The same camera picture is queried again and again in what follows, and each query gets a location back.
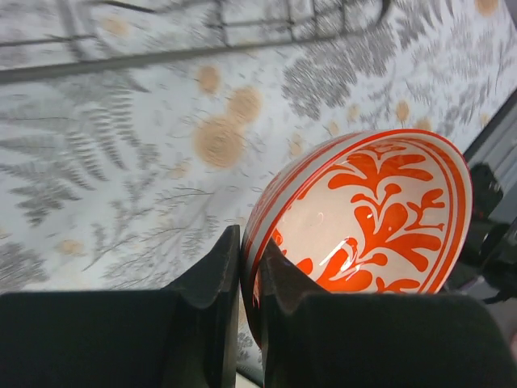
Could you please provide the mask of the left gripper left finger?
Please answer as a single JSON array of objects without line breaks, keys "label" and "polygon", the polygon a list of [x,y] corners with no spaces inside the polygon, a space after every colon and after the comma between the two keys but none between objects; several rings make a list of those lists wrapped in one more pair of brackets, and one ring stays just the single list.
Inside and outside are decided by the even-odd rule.
[{"label": "left gripper left finger", "polygon": [[240,230],[161,289],[8,293],[4,387],[232,387]]}]

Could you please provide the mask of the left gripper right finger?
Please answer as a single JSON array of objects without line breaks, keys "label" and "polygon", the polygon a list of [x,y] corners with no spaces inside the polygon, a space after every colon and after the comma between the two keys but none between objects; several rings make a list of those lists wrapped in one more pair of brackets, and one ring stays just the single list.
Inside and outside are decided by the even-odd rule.
[{"label": "left gripper right finger", "polygon": [[273,243],[259,265],[267,387],[508,387],[489,312],[451,294],[329,293]]}]

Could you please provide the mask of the orange patterned bowl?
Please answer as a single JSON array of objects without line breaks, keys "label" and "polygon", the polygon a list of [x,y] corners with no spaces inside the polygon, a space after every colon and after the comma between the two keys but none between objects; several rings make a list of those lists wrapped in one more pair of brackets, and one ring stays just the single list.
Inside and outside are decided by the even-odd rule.
[{"label": "orange patterned bowl", "polygon": [[437,133],[349,133],[314,146],[263,189],[244,230],[252,336],[261,338],[259,264],[269,248],[332,293],[437,293],[472,210],[464,155]]}]

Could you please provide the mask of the black wire dish rack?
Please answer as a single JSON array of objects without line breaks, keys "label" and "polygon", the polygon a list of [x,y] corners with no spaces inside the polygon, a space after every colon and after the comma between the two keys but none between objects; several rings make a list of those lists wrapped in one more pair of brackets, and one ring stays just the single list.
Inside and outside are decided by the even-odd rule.
[{"label": "black wire dish rack", "polygon": [[374,31],[387,1],[7,1],[1,82],[137,68]]}]

